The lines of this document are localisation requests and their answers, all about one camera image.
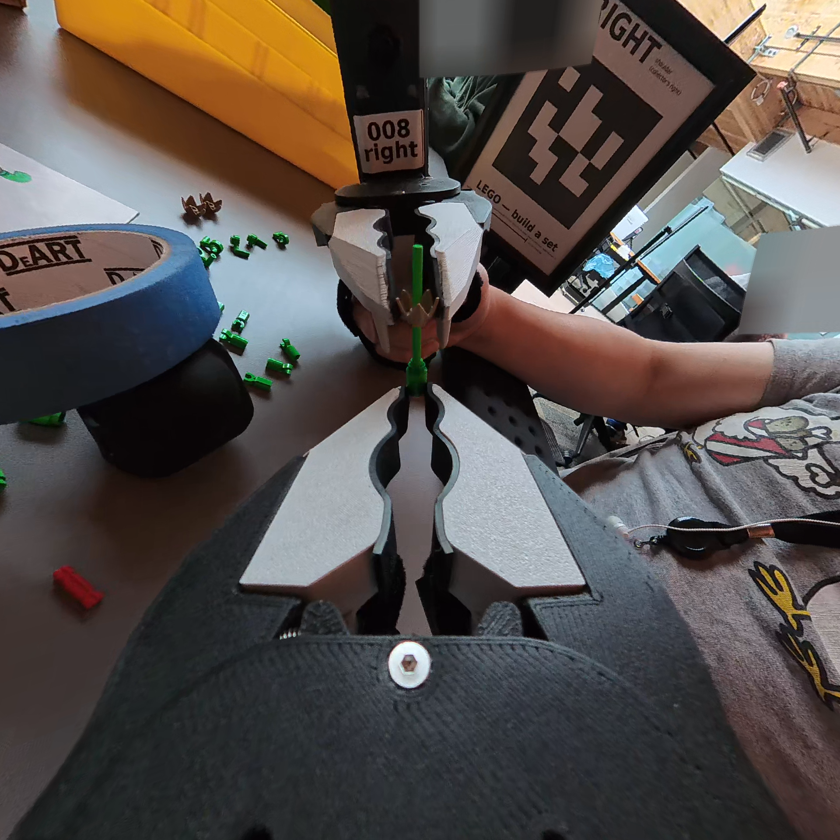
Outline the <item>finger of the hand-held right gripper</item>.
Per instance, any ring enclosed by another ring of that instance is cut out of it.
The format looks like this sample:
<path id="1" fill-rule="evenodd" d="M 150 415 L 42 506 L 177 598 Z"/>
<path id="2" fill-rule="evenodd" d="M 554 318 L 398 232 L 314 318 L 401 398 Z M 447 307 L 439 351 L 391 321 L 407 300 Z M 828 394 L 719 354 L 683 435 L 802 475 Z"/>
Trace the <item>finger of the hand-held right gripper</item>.
<path id="1" fill-rule="evenodd" d="M 483 196 L 454 196 L 441 203 L 420 206 L 428 220 L 433 243 L 434 295 L 438 299 L 438 346 L 448 343 L 452 318 L 467 298 L 480 260 L 484 233 L 490 227 L 491 202 Z"/>
<path id="2" fill-rule="evenodd" d="M 379 344 L 390 351 L 392 227 L 385 208 L 325 203 L 311 216 L 317 244 L 327 245 L 343 282 L 371 314 Z"/>

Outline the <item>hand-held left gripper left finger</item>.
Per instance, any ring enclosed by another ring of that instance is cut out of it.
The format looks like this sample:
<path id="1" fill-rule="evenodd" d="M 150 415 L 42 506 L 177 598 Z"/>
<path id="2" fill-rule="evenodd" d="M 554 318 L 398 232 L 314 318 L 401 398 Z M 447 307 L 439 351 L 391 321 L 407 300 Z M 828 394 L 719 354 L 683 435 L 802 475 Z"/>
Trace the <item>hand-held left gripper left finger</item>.
<path id="1" fill-rule="evenodd" d="M 387 487 L 403 434 L 399 387 L 310 449 L 240 587 L 328 601 L 342 614 L 398 614 L 404 568 Z"/>

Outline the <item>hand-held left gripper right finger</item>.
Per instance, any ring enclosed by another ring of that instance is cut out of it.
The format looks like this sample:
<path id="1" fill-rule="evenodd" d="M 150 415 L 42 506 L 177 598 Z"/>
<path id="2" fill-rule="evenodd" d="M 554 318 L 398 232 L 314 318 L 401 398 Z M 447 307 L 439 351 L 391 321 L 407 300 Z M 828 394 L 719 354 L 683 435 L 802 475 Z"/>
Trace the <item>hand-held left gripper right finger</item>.
<path id="1" fill-rule="evenodd" d="M 448 591 L 471 613 L 521 597 L 583 592 L 585 578 L 522 451 L 432 385 L 436 440 L 453 466 L 435 508 L 454 557 Z"/>

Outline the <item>green lego stem assembly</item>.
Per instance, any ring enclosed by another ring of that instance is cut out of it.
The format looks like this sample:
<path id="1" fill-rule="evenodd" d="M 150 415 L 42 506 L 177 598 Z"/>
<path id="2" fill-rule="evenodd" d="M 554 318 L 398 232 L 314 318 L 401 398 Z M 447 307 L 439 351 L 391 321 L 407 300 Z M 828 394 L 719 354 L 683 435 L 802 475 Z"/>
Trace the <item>green lego stem assembly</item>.
<path id="1" fill-rule="evenodd" d="M 435 314 L 439 299 L 424 289 L 424 247 L 412 250 L 411 290 L 402 290 L 396 301 L 402 318 L 412 329 L 412 356 L 406 366 L 406 392 L 422 396 L 427 385 L 427 365 L 422 356 L 423 329 Z"/>

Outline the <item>person's right forearm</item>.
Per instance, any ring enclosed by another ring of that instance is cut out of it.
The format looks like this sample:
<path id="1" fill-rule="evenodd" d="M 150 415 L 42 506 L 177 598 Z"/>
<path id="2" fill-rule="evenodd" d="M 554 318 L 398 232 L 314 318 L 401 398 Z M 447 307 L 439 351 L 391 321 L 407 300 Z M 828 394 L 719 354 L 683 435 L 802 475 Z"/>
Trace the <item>person's right forearm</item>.
<path id="1" fill-rule="evenodd" d="M 667 343 L 548 311 L 489 286 L 460 347 L 581 413 L 681 429 L 757 407 L 771 343 Z"/>

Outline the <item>scattered green lego clip pieces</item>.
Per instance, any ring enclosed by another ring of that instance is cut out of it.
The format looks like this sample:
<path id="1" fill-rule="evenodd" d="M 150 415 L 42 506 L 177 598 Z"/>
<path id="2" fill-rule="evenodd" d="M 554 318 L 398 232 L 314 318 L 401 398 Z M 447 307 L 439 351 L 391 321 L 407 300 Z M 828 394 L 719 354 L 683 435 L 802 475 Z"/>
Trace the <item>scattered green lego clip pieces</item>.
<path id="1" fill-rule="evenodd" d="M 232 234 L 227 242 L 227 251 L 237 258 L 248 259 L 255 250 L 266 250 L 268 242 L 257 234 L 247 234 L 241 238 Z M 200 259 L 205 268 L 210 269 L 218 262 L 224 251 L 221 240 L 204 236 L 197 247 Z M 224 324 L 218 335 L 219 342 L 229 350 L 242 354 L 248 347 L 249 340 L 243 335 L 250 319 L 250 312 L 242 309 L 231 317 L 229 324 Z M 278 342 L 276 353 L 265 359 L 264 372 L 247 371 L 242 375 L 243 383 L 252 389 L 270 392 L 277 377 L 287 378 L 296 370 L 301 353 L 289 337 L 282 337 Z"/>

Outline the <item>red lego piece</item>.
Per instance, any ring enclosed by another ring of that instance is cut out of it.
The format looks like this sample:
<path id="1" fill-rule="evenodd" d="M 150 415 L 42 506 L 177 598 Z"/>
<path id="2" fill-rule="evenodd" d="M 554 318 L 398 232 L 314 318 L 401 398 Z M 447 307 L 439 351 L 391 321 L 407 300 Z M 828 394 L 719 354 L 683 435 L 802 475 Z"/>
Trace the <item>red lego piece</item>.
<path id="1" fill-rule="evenodd" d="M 69 565 L 54 570 L 52 576 L 55 587 L 85 611 L 98 606 L 103 600 L 103 592 Z"/>

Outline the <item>lego instruction booklet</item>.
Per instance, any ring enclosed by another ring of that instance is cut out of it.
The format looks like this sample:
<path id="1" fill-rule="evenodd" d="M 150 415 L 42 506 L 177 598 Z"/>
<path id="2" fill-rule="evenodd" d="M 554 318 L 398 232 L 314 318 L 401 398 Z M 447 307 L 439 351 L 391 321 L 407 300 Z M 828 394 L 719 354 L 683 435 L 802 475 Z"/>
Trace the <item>lego instruction booklet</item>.
<path id="1" fill-rule="evenodd" d="M 126 224 L 138 212 L 1 145 L 1 231 Z"/>

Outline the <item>person's right hand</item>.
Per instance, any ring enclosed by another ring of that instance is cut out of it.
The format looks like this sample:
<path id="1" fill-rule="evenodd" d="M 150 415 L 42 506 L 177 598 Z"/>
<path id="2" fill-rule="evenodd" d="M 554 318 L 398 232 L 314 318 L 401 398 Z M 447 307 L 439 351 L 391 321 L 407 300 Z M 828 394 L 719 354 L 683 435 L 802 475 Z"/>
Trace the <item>person's right hand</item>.
<path id="1" fill-rule="evenodd" d="M 479 264 L 469 294 L 452 318 L 445 347 L 456 346 L 481 326 L 490 309 L 491 291 L 487 270 Z M 355 297 L 351 297 L 350 301 L 352 303 L 350 324 L 359 333 L 364 347 L 377 362 L 404 371 L 413 350 L 411 327 L 401 319 L 389 326 L 387 332 L 390 349 L 385 350 L 375 329 L 372 315 Z M 436 320 L 433 319 L 422 330 L 421 351 L 426 362 L 429 362 L 439 350 L 436 324 Z"/>

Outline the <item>office chair wheel base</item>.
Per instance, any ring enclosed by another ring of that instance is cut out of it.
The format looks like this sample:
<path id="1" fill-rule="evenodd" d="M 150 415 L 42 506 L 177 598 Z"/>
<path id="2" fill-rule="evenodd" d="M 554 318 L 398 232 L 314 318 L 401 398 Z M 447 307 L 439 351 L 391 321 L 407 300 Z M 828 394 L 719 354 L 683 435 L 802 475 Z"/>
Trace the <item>office chair wheel base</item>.
<path id="1" fill-rule="evenodd" d="M 581 426 L 581 431 L 573 450 L 563 452 L 563 466 L 570 467 L 581 452 L 589 438 L 594 433 L 598 441 L 607 452 L 627 446 L 627 424 L 609 417 L 591 414 L 581 414 L 574 420 L 575 426 Z"/>

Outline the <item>yellow plastic bin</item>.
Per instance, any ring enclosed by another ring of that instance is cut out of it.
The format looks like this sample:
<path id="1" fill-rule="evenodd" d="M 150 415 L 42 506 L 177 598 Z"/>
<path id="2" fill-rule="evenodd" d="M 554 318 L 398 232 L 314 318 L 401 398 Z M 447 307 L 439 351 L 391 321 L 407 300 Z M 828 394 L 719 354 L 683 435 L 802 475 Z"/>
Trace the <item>yellow plastic bin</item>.
<path id="1" fill-rule="evenodd" d="M 312 1 L 56 1 L 59 25 L 332 187 L 359 181 Z"/>

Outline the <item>black framed marker sign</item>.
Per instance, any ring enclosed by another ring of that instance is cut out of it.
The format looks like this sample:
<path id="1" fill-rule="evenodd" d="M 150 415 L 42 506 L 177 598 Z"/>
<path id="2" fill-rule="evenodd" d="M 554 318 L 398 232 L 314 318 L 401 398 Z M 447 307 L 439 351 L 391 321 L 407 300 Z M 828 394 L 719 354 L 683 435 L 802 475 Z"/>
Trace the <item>black framed marker sign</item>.
<path id="1" fill-rule="evenodd" d="M 458 175 L 492 205 L 481 262 L 554 293 L 753 78 L 679 2 L 602 2 L 590 64 L 485 111 Z"/>

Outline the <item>black rounded case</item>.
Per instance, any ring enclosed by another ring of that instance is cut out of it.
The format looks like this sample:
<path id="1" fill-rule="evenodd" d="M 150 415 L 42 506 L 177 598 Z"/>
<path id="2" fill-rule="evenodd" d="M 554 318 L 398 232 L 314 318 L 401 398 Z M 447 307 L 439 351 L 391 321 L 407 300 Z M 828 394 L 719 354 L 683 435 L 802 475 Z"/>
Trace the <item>black rounded case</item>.
<path id="1" fill-rule="evenodd" d="M 254 407 L 228 352 L 210 339 L 165 373 L 77 412 L 110 464 L 164 477 L 242 434 Z"/>

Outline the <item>person's grey printed shirt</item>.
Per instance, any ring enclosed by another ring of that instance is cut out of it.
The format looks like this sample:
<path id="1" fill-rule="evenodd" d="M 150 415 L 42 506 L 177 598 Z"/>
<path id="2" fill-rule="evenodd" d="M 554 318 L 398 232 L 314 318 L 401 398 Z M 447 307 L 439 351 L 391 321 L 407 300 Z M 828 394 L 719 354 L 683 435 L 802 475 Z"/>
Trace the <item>person's grey printed shirt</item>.
<path id="1" fill-rule="evenodd" d="M 774 340 L 761 407 L 596 458 L 565 481 L 627 526 L 838 510 L 838 339 Z M 647 548 L 741 745 L 802 838 L 839 834 L 838 548 Z"/>

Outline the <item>black storage crate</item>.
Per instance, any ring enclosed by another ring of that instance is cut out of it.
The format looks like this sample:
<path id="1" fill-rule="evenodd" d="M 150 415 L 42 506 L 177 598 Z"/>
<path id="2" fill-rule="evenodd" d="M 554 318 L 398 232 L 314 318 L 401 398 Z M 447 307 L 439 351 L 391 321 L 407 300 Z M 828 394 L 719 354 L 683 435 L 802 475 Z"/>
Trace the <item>black storage crate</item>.
<path id="1" fill-rule="evenodd" d="M 620 324 L 651 340 L 718 342 L 739 326 L 745 296 L 697 246 Z"/>

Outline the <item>blue masking tape roll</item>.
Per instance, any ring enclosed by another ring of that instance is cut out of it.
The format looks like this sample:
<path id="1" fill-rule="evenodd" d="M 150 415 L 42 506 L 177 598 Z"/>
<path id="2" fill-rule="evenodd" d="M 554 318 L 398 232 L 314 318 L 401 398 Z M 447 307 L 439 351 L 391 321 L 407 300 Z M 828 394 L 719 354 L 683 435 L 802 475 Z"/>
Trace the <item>blue masking tape roll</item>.
<path id="1" fill-rule="evenodd" d="M 186 234 L 93 224 L 2 234 L 1 422 L 160 375 L 210 340 L 214 289 Z"/>

